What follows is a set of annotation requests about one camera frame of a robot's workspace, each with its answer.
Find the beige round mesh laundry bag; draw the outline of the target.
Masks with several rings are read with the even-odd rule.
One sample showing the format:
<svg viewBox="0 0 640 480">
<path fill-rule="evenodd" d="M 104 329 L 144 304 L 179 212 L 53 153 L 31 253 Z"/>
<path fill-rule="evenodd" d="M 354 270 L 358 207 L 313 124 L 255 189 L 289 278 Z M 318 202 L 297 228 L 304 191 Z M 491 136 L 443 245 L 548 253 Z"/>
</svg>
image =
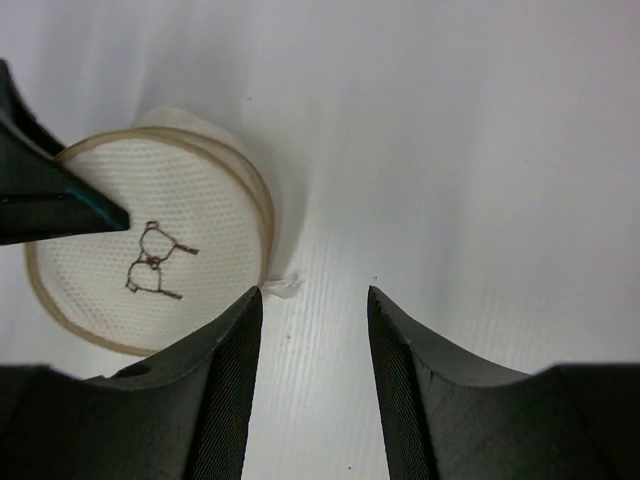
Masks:
<svg viewBox="0 0 640 480">
<path fill-rule="evenodd" d="M 130 217 L 125 231 L 24 248 L 35 296 L 82 339 L 148 356 L 215 320 L 252 287 L 280 298 L 298 293 L 297 274 L 270 271 L 271 193 L 224 129 L 161 106 L 55 161 Z"/>
</svg>

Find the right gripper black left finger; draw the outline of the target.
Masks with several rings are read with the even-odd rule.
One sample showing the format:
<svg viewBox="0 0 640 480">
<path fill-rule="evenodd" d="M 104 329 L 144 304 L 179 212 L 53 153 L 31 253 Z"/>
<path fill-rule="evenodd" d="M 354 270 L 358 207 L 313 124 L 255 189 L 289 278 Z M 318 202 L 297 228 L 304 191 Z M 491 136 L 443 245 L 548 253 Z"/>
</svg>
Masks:
<svg viewBox="0 0 640 480">
<path fill-rule="evenodd" d="M 238 479 L 262 329 L 249 289 L 216 320 L 111 377 L 1 370 L 5 479 Z"/>
</svg>

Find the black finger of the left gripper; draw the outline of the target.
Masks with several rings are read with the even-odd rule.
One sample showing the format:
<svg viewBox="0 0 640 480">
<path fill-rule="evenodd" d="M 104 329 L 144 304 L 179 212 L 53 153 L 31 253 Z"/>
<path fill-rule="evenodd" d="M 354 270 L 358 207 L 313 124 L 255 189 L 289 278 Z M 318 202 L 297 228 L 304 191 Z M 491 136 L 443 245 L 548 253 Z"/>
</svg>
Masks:
<svg viewBox="0 0 640 480">
<path fill-rule="evenodd" d="M 125 209 L 55 161 L 63 151 L 29 110 L 2 60 L 2 245 L 130 228 Z"/>
</svg>

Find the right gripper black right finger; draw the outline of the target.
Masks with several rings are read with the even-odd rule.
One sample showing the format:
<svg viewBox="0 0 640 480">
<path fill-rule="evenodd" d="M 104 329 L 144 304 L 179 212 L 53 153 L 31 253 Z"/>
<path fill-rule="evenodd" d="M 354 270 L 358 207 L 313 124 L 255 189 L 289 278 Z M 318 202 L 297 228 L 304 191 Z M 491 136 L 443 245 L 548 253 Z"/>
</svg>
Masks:
<svg viewBox="0 0 640 480">
<path fill-rule="evenodd" d="M 393 479 L 635 479 L 639 368 L 506 368 L 420 324 L 378 288 L 368 333 Z"/>
</svg>

